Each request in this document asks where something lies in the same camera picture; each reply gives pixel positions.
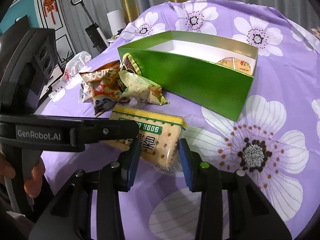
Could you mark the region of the person's left hand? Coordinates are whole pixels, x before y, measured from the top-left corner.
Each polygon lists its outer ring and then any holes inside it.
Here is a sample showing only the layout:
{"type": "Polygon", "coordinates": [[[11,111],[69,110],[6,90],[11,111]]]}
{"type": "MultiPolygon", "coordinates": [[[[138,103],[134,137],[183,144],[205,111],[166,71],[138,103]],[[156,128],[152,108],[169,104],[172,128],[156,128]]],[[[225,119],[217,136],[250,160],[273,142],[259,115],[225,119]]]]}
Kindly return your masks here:
{"type": "MultiPolygon", "coordinates": [[[[42,177],[46,171],[44,162],[42,158],[39,158],[39,161],[31,171],[31,177],[28,178],[24,183],[25,192],[31,197],[36,198],[42,187],[42,177]]],[[[9,164],[5,157],[1,154],[1,176],[13,179],[15,178],[16,172],[14,168],[9,164]]]]}

